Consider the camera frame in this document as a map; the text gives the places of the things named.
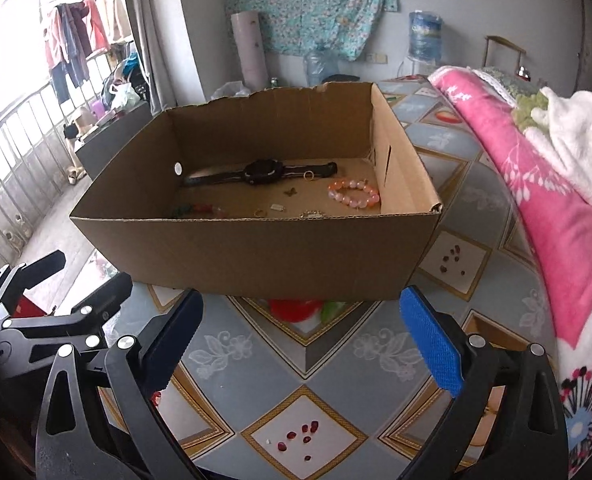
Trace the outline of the white fluffy blanket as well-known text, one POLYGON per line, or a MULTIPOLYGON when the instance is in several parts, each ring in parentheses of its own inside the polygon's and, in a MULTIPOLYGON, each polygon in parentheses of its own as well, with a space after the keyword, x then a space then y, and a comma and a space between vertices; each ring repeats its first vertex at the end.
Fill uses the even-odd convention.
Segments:
POLYGON ((592 92, 569 98, 543 87, 546 107, 530 112, 536 123, 525 136, 536 151, 592 206, 592 92))

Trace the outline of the grey cabinet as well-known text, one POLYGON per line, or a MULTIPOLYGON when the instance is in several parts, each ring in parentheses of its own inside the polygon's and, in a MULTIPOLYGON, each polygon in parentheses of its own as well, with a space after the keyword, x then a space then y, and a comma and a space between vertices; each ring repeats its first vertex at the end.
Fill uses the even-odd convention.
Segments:
POLYGON ((91 180, 152 120, 150 104, 142 102, 125 115, 86 136, 76 155, 91 180))

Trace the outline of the grey curtain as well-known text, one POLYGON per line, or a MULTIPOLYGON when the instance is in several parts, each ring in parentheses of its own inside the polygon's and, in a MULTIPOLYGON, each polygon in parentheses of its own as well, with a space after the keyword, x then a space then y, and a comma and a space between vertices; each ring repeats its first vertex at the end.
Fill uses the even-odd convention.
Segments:
POLYGON ((160 43, 152 0, 126 0, 132 36, 138 51, 141 73, 147 83, 151 114, 178 105, 176 92, 160 43))

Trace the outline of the wooden chair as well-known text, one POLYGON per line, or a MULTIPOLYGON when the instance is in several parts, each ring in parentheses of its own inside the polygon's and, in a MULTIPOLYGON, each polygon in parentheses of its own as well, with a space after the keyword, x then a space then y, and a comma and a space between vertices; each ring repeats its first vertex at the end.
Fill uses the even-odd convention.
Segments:
POLYGON ((495 67, 513 75, 524 70, 526 50, 508 38, 488 35, 485 37, 482 67, 495 67))

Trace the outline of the fruit pattern bed sheet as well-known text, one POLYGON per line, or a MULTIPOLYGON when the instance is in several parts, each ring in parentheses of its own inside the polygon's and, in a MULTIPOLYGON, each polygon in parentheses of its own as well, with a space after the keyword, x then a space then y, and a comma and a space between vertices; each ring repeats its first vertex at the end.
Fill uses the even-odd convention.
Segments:
MULTIPOLYGON (((554 352, 548 294, 517 206, 480 143, 423 77, 381 89, 446 205, 434 255, 411 278, 464 332, 554 352)), ((204 316, 155 408, 207 470, 251 479, 396 477, 445 411, 393 301, 274 310, 206 296, 204 316)))

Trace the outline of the empty clear water jug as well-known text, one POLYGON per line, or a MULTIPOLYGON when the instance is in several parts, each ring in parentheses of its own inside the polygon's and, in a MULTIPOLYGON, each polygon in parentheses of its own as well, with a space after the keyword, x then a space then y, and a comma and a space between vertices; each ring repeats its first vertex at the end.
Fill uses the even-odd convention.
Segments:
POLYGON ((324 44, 316 44, 305 54, 304 65, 309 87, 323 84, 339 72, 337 56, 324 44))

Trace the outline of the black wrist watch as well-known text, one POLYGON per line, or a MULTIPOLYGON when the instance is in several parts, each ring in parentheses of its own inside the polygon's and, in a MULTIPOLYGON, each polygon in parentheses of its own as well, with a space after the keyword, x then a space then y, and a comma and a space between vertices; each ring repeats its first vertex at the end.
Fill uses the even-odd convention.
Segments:
POLYGON ((277 159, 258 159, 241 170, 208 174, 200 177, 185 177, 186 188, 197 188, 202 185, 219 185, 227 183, 246 183, 249 185, 269 185, 281 180, 313 178, 332 178, 338 173, 336 162, 322 165, 285 165, 277 159))

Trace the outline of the pink rolled mat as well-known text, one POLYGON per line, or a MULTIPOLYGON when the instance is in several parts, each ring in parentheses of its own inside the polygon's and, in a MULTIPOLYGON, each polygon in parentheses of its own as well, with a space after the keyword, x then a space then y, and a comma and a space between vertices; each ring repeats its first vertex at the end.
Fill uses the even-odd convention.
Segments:
POLYGON ((269 85, 269 74, 258 13, 234 13, 231 15, 231 24, 244 84, 253 92, 264 90, 269 85))

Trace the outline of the blue water jug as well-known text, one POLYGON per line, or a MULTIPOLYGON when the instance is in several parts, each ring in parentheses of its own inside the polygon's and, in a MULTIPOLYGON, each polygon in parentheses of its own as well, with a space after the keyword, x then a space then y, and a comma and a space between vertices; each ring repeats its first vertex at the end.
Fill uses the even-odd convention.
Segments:
POLYGON ((416 10, 409 13, 408 55, 414 60, 438 64, 442 55, 442 18, 416 10))

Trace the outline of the brown cardboard box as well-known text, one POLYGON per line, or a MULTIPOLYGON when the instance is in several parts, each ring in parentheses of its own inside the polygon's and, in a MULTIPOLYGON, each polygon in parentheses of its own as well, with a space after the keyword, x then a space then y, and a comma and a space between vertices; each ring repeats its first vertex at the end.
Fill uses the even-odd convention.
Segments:
POLYGON ((165 110, 107 164, 70 218, 139 282, 248 298, 384 300, 406 286, 441 209, 381 90, 330 82, 165 110), (338 173, 183 185, 258 159, 336 162, 338 173))

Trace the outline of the hanging clothes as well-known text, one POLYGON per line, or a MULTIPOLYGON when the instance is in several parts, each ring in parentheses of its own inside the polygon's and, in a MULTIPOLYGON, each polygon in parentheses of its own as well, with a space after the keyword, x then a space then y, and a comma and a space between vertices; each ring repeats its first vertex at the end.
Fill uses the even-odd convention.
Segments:
POLYGON ((67 81, 80 88, 90 80, 88 57, 110 47, 95 0, 61 3, 42 21, 46 65, 57 102, 70 100, 67 81))

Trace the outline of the pink floral blanket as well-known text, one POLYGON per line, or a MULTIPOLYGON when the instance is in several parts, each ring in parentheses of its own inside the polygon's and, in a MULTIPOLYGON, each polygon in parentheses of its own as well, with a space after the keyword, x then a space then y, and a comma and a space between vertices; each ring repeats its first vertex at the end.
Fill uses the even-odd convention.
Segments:
POLYGON ((570 478, 592 479, 592 207, 513 122, 511 107, 472 70, 430 82, 472 128, 514 197, 538 260, 558 352, 570 478))

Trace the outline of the white plastic bag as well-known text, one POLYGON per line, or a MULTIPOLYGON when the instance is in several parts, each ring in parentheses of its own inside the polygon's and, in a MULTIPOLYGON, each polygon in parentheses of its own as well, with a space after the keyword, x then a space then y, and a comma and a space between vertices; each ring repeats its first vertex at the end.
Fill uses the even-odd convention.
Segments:
POLYGON ((242 96, 249 96, 251 93, 243 81, 228 81, 219 87, 210 99, 213 101, 223 98, 241 98, 242 96))

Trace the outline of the floral cloth on wall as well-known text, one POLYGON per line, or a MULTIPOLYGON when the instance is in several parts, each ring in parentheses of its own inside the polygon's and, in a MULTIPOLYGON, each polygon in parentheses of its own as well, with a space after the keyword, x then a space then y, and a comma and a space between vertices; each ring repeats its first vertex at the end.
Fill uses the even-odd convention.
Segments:
POLYGON ((399 0, 226 0, 230 15, 258 13, 264 50, 303 56, 321 48, 343 60, 360 58, 386 12, 399 0))

